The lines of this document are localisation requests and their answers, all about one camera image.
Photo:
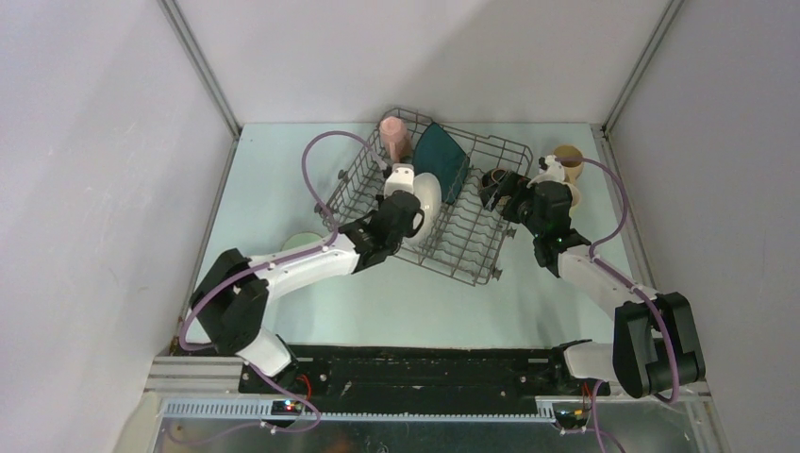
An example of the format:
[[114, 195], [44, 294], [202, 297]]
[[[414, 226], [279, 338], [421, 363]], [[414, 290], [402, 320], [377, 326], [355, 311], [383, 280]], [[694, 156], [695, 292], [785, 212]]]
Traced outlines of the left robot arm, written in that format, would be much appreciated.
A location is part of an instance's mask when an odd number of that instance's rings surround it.
[[298, 380], [296, 359], [278, 335], [263, 327], [268, 305], [318, 281], [383, 263], [424, 222], [420, 199], [397, 191], [316, 243], [259, 257], [245, 257], [237, 248], [225, 251], [192, 294], [179, 335], [181, 348], [202, 349], [187, 339], [189, 327], [198, 323], [217, 353], [243, 359], [274, 392], [290, 391]]

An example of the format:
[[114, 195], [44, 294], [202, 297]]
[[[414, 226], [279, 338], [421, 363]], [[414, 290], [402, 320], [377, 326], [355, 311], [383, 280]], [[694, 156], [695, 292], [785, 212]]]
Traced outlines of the pink ceramic mug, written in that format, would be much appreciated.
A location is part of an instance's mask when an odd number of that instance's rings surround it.
[[412, 155], [412, 144], [406, 123], [387, 116], [379, 123], [380, 140], [393, 162], [403, 163]]

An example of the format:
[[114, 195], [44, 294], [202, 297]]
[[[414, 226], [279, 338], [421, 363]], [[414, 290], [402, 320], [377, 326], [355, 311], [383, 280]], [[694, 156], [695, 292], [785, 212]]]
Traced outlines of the white ceramic plate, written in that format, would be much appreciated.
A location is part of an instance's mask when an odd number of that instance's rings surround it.
[[407, 239], [411, 246], [421, 246], [430, 236], [442, 207], [442, 187], [431, 173], [422, 173], [414, 178], [414, 195], [421, 203], [424, 219], [417, 233]]

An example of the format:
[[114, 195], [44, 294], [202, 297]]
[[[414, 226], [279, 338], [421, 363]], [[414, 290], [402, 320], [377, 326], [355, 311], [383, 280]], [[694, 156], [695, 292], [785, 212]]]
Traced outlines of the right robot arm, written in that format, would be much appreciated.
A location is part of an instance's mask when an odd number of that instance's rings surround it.
[[563, 360], [548, 370], [555, 391], [573, 394], [594, 379], [615, 382], [634, 398], [671, 401], [680, 387], [705, 378], [688, 299], [642, 286], [600, 258], [572, 226], [574, 197], [566, 183], [545, 177], [533, 181], [494, 169], [481, 178], [479, 196], [486, 208], [531, 233], [541, 268], [571, 283], [613, 322], [608, 344], [578, 341], [561, 346]]

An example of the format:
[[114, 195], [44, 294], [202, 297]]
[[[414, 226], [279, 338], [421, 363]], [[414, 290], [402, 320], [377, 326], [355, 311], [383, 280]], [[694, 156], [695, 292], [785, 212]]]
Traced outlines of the brown patterned bowl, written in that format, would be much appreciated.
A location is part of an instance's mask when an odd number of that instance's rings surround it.
[[486, 172], [480, 179], [479, 196], [481, 198], [492, 198], [497, 193], [507, 173], [508, 171], [502, 168], [494, 168]]

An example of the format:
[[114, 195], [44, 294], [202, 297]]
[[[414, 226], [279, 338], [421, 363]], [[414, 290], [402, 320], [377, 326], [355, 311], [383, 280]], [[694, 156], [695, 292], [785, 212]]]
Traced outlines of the teal square plate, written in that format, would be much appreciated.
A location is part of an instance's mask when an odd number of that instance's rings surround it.
[[443, 203], [456, 203], [469, 174], [470, 159], [440, 124], [432, 123], [425, 129], [411, 164], [417, 174], [430, 173], [439, 180]]

